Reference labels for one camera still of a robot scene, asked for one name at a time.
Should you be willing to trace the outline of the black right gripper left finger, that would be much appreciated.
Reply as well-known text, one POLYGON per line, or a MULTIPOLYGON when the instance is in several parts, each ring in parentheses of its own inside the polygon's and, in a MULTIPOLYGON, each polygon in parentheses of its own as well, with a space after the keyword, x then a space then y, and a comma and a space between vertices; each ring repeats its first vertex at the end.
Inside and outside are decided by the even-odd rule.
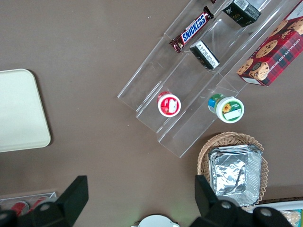
POLYGON ((88 178, 79 175, 56 201, 38 205, 18 217, 13 210, 0 212, 2 227, 72 227, 89 200, 88 178))

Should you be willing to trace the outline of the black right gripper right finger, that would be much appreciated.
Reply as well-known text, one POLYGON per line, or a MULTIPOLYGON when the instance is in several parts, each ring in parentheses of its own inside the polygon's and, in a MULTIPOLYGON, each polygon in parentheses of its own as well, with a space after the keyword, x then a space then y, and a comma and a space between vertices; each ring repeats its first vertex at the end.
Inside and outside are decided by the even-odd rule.
POLYGON ((290 227, 276 209, 257 207, 252 213, 231 201, 219 200, 203 175, 195 176, 195 200, 200 217, 195 227, 290 227))

